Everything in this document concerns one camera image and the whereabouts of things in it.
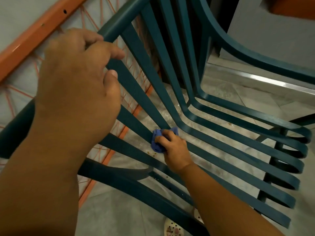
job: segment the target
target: tile floor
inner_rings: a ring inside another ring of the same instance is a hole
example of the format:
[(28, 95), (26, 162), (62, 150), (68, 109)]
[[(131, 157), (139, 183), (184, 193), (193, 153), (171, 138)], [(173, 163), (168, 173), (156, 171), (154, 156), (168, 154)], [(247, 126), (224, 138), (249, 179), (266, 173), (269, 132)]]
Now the tile floor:
[[(269, 161), (269, 156), (188, 120), (181, 112), (171, 87), (169, 85), (165, 85), (165, 87), (169, 92), (169, 95), (171, 96), (171, 99), (176, 109), (178, 110), (182, 120), (187, 125), (194, 127), (199, 131), (204, 132), (229, 145), (232, 145), (246, 153), (249, 153), (265, 162)], [(204, 77), (202, 82), (202, 88), (204, 91), (212, 95), (238, 103), (240, 105), (256, 109), (258, 111), (274, 115), (285, 120), (291, 120), (294, 118), (315, 113), (315, 107), (312, 107), (310, 105), (302, 104), (294, 100), (280, 98), (278, 96), (274, 96), (272, 94), (258, 91), (255, 89), (250, 89), (228, 82), (224, 82), (222, 80), (211, 78), (209, 76)], [(185, 90), (183, 90), (183, 94), (185, 99), (187, 100), (188, 98)], [(155, 106), (159, 109), (163, 117), (166, 119), (166, 121), (169, 123), (169, 125), (172, 127), (175, 126), (175, 123), (173, 122), (171, 116), (169, 115), (168, 111), (164, 108), (163, 104), (161, 103), (160, 99), (158, 98), (155, 92), (152, 93), (150, 98), (152, 102), (155, 104)], [(233, 114), (234, 116), (242, 118), (246, 121), (250, 121), (254, 124), (266, 128), (270, 127), (264, 123), (261, 123), (248, 117), (244, 117), (237, 113), (233, 113), (222, 107), (205, 103), (202, 100), (198, 101), (200, 101), (203, 104), (207, 104), (210, 107), (216, 108), (218, 110), (227, 112), (229, 114)], [(227, 127), (240, 134), (246, 135), (252, 139), (255, 139), (258, 136), (257, 134), (250, 132), (246, 129), (234, 126), (221, 119), (217, 119), (213, 116), (204, 114), (192, 106), (189, 107), (189, 110), (198, 116), (206, 118), (207, 120)], [(150, 130), (158, 128), (157, 125), (153, 122), (153, 120), (144, 111), (140, 113), (138, 119)], [(255, 175), (258, 178), (261, 179), (263, 178), (264, 172), (262, 172), (261, 170), (258, 170), (257, 168), (254, 168), (251, 165), (248, 165), (247, 163), (239, 159), (236, 159), (235, 157), (232, 157), (231, 155), (226, 154), (225, 152), (216, 149), (215, 147), (207, 143), (201, 142), (183, 131), (180, 131), (179, 134), (181, 137), (185, 138), (186, 140), (192, 142), (193, 144), (199, 147), (202, 147), (208, 152), (214, 154), (215, 156), (220, 157), (225, 161), (228, 161), (229, 163)], [(164, 161), (162, 154), (154, 154), (154, 152), (150, 148), (150, 145), (131, 130), (129, 130), (124, 140), (138, 147), (139, 149), (148, 152), (150, 155), (152, 155), (152, 157), (155, 157), (162, 162)], [(274, 142), (270, 139), (265, 140), (263, 143), (270, 146), (274, 145)], [(282, 207), (281, 205), (278, 205), (277, 203), (274, 203), (272, 201), (267, 201), (268, 204), (284, 212), (292, 219), (291, 226), (289, 229), (285, 229), (274, 223), (274, 225), (277, 226), (287, 236), (315, 235), (314, 226), (315, 174), (313, 171), (315, 167), (315, 158), (312, 153), (315, 152), (315, 141), (309, 144), (309, 148), (310, 148), (309, 155), (307, 158), (304, 159), (305, 162), (304, 173), (298, 175), (298, 177), (301, 179), (300, 190), (295, 192), (287, 190), (297, 199), (295, 209), (291, 210)], [(233, 176), (232, 174), (222, 170), (221, 168), (203, 160), (202, 158), (194, 154), (192, 154), (192, 156), (194, 161), (197, 162), (199, 165), (210, 170), (211, 172), (215, 173), (216, 175), (220, 176), (226, 181), (232, 183), (233, 185), (239, 187), (240, 189), (246, 191), (247, 193), (255, 197), (257, 196), (258, 189), (255, 188), (254, 186), (240, 180), (239, 178)], [(144, 164), (118, 153), (116, 153), (112, 157), (111, 161), (109, 162), (109, 166), (134, 169), (146, 168)], [(167, 180), (171, 181), (181, 189), (187, 191), (183, 186), (174, 182), (172, 179), (167, 178)], [(193, 210), (190, 205), (188, 205), (177, 195), (169, 191), (167, 188), (160, 185), (154, 179), (148, 177), (146, 179), (141, 180), (140, 182), (148, 186), (149, 188), (155, 190), (164, 197), (168, 198), (169, 200), (171, 200), (184, 210), (187, 210), (189, 212)], [(89, 198), (86, 200), (86, 202), (79, 211), (76, 236), (81, 235), (162, 236), (164, 220), (165, 217), (156, 210), (152, 209), (151, 207), (145, 205), (144, 203), (132, 198), (131, 196), (123, 192), (120, 192), (119, 190), (116, 190), (110, 186), (98, 182), (93, 188), (91, 194), (89, 195)]]

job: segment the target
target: chair backrest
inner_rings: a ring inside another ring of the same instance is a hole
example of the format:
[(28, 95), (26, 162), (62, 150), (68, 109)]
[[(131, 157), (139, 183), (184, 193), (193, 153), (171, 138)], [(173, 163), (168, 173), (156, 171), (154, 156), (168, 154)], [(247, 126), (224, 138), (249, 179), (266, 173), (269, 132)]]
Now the chair backrest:
[[(200, 86), (200, 76), (203, 75), (205, 53), (204, 51), (200, 53), (200, 55), (203, 56), (199, 56), (199, 61), (196, 60), (187, 12), (187, 1), (188, 0), (176, 0), (176, 10), (178, 10), (177, 14), (179, 17), (179, 21), (177, 20), (178, 23), (176, 23), (171, 1), (158, 0), (172, 49), (167, 49), (152, 6), (150, 4), (150, 0), (129, 0), (100, 29), (99, 34), (103, 35), (104, 40), (109, 42), (113, 42), (119, 35), (121, 35), (142, 71), (147, 76), (157, 95), (171, 115), (172, 119), (181, 130), (266, 173), (264, 179), (257, 178), (256, 176), (239, 169), (238, 167), (209, 153), (208, 151), (197, 147), (190, 142), (187, 142), (189, 151), (233, 174), (243, 181), (255, 186), (260, 190), (260, 194), (258, 195), (258, 198), (255, 198), (254, 196), (242, 191), (233, 184), (213, 174), (209, 170), (201, 167), (207, 174), (213, 177), (232, 194), (236, 195), (242, 201), (246, 202), (255, 210), (257, 210), (259, 213), (267, 216), (284, 227), (288, 227), (290, 219), (283, 213), (265, 204), (264, 200), (268, 198), (283, 206), (289, 208), (294, 207), (295, 199), (288, 193), (272, 186), (270, 183), (274, 183), (289, 189), (298, 189), (300, 183), (299, 180), (289, 173), (302, 172), (304, 165), (302, 161), (299, 160), (299, 158), (304, 158), (307, 155), (307, 146), (304, 143), (310, 142), (311, 133), (305, 127), (301, 127), (295, 123), (287, 122), (262, 112), (258, 112), (227, 100), (220, 99), (218, 97), (209, 95), (202, 90)], [(302, 80), (312, 84), (315, 83), (315, 74), (313, 71), (305, 70), (300, 67), (292, 66), (287, 63), (262, 56), (236, 43), (218, 25), (210, 12), (206, 0), (189, 0), (189, 2), (193, 4), (194, 10), (202, 23), (202, 47), (206, 48), (209, 41), (209, 36), (211, 36), (228, 52), (252, 65), (294, 79)], [(142, 16), (148, 32), (151, 35), (152, 42), (155, 46), (155, 51), (159, 56), (160, 64), (172, 86), (183, 114), (195, 123), (198, 123), (206, 128), (229, 137), (230, 139), (238, 141), (257, 151), (269, 155), (271, 157), (269, 163), (264, 162), (220, 140), (217, 140), (201, 131), (198, 131), (182, 121), (178, 111), (172, 103), (169, 94), (165, 89), (165, 86), (163, 85), (159, 75), (152, 65), (151, 59), (148, 56), (143, 43), (139, 39), (131, 23), (138, 14)], [(182, 31), (183, 36), (179, 35), (179, 29)], [(179, 66), (179, 73), (175, 71), (174, 60), (172, 60), (169, 56), (170, 51), (175, 53), (175, 61)], [(121, 85), (161, 129), (170, 128), (167, 121), (163, 118), (150, 98), (145, 94), (143, 89), (130, 74), (127, 67), (120, 60), (111, 59), (107, 65), (107, 68), (117, 71), (118, 80)], [(276, 141), (275, 148), (264, 145), (258, 141), (250, 139), (244, 135), (193, 114), (188, 109), (187, 103), (183, 97), (183, 93), (178, 81), (179, 77), (182, 77), (184, 80), (189, 101), (192, 106), (207, 114), (213, 115), (217, 118)], [(278, 131), (267, 130), (263, 127), (239, 119), (225, 112), (207, 107), (206, 105), (199, 103), (195, 97), (272, 125), (276, 127)], [(26, 137), (34, 117), (34, 110), (34, 101), (32, 100), (0, 133), (1, 157), (9, 158), (21, 141)], [(148, 143), (151, 142), (152, 132), (123, 106), (121, 106), (121, 111), (117, 119)], [(288, 137), (286, 136), (288, 130), (296, 132), (302, 135), (302, 137)], [(183, 200), (193, 205), (193, 201), (188, 194), (153, 171), (153, 168), (155, 168), (173, 178), (179, 184), (183, 185), (183, 182), (179, 176), (171, 172), (164, 163), (139, 150), (136, 146), (132, 146), (112, 134), (106, 136), (99, 144), (143, 162), (149, 167), (144, 170), (120, 169), (107, 167), (91, 159), (86, 159), (78, 174), (108, 184), (141, 200), (168, 218), (176, 221), (179, 225), (182, 225), (184, 229), (193, 235), (208, 234), (205, 227), (199, 224), (197, 220), (193, 218), (193, 216), (183, 211), (166, 198), (157, 194), (155, 191), (137, 182), (137, 180), (151, 176), (162, 185), (166, 186), (167, 188), (171, 188), (171, 190)], [(295, 151), (283, 149), (283, 145), (290, 146), (294, 148)]]

